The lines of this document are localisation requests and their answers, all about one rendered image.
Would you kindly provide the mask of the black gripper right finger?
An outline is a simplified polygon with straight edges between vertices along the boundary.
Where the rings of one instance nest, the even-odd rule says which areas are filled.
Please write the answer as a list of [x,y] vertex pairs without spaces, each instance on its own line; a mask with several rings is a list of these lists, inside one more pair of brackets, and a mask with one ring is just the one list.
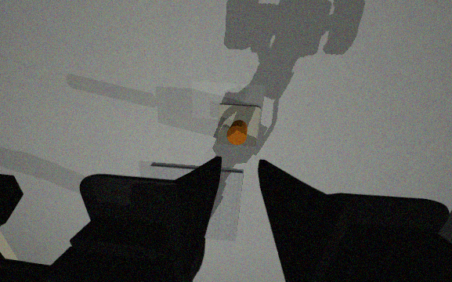
[[445,204],[423,198],[326,194],[259,160],[259,185],[285,282],[321,282],[349,226],[426,228],[438,233]]

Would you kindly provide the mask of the orange cylinder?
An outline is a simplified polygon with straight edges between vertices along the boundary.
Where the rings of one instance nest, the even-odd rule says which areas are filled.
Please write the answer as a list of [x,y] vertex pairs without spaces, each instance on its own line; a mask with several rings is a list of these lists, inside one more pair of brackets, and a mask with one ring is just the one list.
[[242,144],[247,138],[248,127],[242,120],[236,120],[229,128],[226,136],[234,145]]

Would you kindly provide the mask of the beige square block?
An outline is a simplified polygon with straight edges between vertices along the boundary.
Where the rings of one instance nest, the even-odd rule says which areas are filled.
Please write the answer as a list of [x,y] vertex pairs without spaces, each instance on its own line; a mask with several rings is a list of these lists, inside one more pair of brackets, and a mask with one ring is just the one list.
[[227,132],[236,120],[242,120],[248,127],[246,140],[237,146],[256,146],[261,107],[243,104],[219,104],[217,144],[234,145],[227,139]]

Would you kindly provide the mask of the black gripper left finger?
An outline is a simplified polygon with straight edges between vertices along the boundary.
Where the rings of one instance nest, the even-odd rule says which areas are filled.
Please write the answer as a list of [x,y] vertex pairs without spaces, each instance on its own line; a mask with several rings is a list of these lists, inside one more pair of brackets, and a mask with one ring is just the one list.
[[193,282],[221,167],[217,156],[175,180],[89,175],[80,193],[91,221],[101,216],[167,225],[175,281]]

